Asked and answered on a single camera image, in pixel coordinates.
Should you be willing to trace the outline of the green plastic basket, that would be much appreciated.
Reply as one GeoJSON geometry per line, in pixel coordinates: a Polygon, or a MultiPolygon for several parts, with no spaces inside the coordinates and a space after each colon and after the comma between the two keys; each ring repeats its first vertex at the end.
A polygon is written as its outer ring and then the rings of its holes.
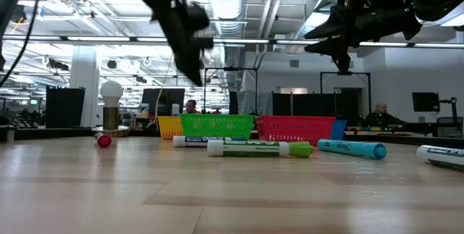
{"type": "Polygon", "coordinates": [[[181,125],[185,136],[249,139],[253,122],[253,115],[181,114],[181,125]]]}

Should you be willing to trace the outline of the overhead light bar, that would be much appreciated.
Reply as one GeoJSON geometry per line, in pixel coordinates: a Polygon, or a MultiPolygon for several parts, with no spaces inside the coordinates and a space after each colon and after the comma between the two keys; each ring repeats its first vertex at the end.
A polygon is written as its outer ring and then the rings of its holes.
{"type": "MultiPolygon", "coordinates": [[[[213,43],[222,46],[231,45],[279,45],[279,46],[309,46],[318,41],[281,40],[281,39],[247,39],[247,38],[213,38],[213,43]]],[[[33,43],[89,43],[107,45],[125,44],[166,44],[163,37],[123,37],[123,36],[53,36],[32,35],[29,42],[33,43]]],[[[418,48],[418,49],[464,49],[464,43],[406,43],[406,42],[361,42],[360,47],[386,48],[418,48]]]]}

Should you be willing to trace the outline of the black frame stand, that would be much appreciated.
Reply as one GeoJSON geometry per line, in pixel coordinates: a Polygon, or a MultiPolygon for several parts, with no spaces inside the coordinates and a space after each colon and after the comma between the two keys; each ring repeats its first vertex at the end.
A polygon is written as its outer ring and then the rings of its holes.
{"type": "Polygon", "coordinates": [[[319,84],[319,114],[358,126],[372,112],[369,72],[320,72],[319,84]]]}
{"type": "Polygon", "coordinates": [[[202,102],[202,113],[206,113],[206,93],[207,93],[207,79],[208,79],[208,74],[207,72],[209,70],[214,70],[215,72],[217,70],[221,71],[226,71],[226,72],[238,72],[238,71],[253,71],[254,76],[251,75],[251,78],[254,78],[255,82],[255,104],[254,108],[252,109],[252,112],[254,113],[255,116],[258,116],[258,89],[259,89],[259,80],[258,80],[258,69],[256,67],[205,67],[204,69],[204,77],[202,81],[202,87],[203,87],[203,102],[202,102]]]}

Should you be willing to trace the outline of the black ceiling device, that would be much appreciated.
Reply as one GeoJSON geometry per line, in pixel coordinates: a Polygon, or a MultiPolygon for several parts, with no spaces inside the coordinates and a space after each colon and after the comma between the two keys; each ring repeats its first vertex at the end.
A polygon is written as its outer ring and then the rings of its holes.
{"type": "Polygon", "coordinates": [[[23,5],[17,5],[13,9],[10,20],[12,22],[16,22],[16,23],[23,22],[23,21],[27,20],[27,16],[26,16],[25,9],[24,9],[23,5]]]}

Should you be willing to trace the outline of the dark green Expo marker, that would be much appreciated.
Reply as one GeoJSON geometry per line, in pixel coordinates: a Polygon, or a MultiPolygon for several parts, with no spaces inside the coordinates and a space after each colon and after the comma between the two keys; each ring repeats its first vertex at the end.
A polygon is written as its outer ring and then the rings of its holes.
{"type": "Polygon", "coordinates": [[[464,149],[422,145],[416,156],[426,164],[464,172],[464,149]]]}

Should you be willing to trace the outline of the red plastic basket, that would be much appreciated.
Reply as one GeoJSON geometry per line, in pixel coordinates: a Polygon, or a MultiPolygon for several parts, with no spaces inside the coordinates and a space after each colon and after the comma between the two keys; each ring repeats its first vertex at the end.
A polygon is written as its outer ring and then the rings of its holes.
{"type": "Polygon", "coordinates": [[[320,139],[331,137],[335,117],[275,116],[255,118],[259,139],[262,141],[301,142],[315,146],[320,139]]]}

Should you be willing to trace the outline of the black partition panel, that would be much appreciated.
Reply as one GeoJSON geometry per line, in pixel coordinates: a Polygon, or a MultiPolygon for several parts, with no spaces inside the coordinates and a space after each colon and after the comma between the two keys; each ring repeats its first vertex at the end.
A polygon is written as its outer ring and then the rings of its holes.
{"type": "Polygon", "coordinates": [[[327,116],[349,119],[364,114],[360,93],[272,93],[273,115],[327,116]]]}
{"type": "Polygon", "coordinates": [[[78,128],[83,111],[86,89],[47,88],[46,128],[78,128]]]}

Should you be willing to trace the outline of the white bulb brass lamp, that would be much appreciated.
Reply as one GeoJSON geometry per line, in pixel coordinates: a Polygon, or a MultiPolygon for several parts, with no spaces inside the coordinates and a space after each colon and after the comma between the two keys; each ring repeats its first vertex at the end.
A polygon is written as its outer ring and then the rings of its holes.
{"type": "Polygon", "coordinates": [[[100,88],[100,94],[104,100],[103,125],[91,129],[94,135],[102,133],[112,138],[126,137],[129,128],[120,125],[119,102],[123,95],[123,87],[108,80],[100,88]]]}

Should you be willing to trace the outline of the yellow plastic basket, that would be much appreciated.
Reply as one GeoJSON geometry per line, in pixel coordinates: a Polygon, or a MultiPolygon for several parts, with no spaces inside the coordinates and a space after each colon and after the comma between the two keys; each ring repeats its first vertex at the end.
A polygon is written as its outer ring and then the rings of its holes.
{"type": "Polygon", "coordinates": [[[173,139],[174,136],[183,135],[181,118],[174,116],[159,116],[157,118],[159,133],[162,139],[173,139]]]}

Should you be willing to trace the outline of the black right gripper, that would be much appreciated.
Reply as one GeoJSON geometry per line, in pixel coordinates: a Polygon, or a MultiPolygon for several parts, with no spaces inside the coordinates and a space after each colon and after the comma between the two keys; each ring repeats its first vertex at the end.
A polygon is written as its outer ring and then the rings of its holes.
{"type": "Polygon", "coordinates": [[[304,35],[305,39],[332,39],[310,44],[304,50],[332,54],[339,72],[346,73],[351,61],[348,49],[395,33],[402,33],[409,41],[421,27],[413,11],[413,0],[337,0],[328,19],[304,35]]]}

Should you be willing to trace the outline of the turquoise Sharpie highlighter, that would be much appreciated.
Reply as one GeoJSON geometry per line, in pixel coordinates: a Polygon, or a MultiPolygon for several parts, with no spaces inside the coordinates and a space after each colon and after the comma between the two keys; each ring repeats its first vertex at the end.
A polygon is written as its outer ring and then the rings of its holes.
{"type": "Polygon", "coordinates": [[[387,155],[387,148],[382,143],[363,143],[354,141],[320,139],[317,143],[317,147],[321,151],[366,157],[376,160],[382,160],[387,155]]]}

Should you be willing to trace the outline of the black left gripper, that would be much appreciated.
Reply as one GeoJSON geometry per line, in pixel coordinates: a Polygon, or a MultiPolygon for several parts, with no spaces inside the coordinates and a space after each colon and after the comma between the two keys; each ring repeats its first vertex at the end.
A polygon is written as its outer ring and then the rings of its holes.
{"type": "Polygon", "coordinates": [[[200,50],[211,49],[212,38],[197,38],[195,33],[210,25],[203,7],[187,0],[154,0],[150,6],[152,20],[158,21],[167,43],[174,53],[174,62],[194,85],[202,86],[200,50]]]}

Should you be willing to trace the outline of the red cap white marker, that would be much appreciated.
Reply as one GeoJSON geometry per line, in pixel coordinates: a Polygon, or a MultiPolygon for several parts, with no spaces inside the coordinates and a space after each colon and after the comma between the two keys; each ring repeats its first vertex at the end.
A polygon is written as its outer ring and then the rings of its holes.
{"type": "Polygon", "coordinates": [[[105,135],[103,133],[96,133],[94,135],[96,140],[96,144],[100,148],[107,148],[112,144],[112,138],[109,135],[105,135]]]}

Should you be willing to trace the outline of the light green Expo marker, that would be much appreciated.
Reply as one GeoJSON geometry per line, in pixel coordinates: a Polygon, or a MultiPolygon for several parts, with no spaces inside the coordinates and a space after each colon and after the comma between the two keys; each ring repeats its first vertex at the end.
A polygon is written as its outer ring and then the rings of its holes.
{"type": "Polygon", "coordinates": [[[314,148],[309,142],[281,141],[209,141],[208,156],[224,157],[297,157],[309,158],[314,148]]]}

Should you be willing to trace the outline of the black computer monitor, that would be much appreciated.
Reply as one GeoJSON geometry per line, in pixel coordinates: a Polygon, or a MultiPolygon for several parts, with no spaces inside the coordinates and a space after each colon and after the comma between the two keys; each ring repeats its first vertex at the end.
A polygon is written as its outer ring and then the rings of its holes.
{"type": "Polygon", "coordinates": [[[142,104],[149,105],[149,114],[171,116],[174,104],[181,109],[184,106],[185,90],[183,88],[145,88],[142,104]]]}
{"type": "Polygon", "coordinates": [[[413,110],[415,112],[439,112],[440,100],[438,93],[413,92],[413,110]]]}

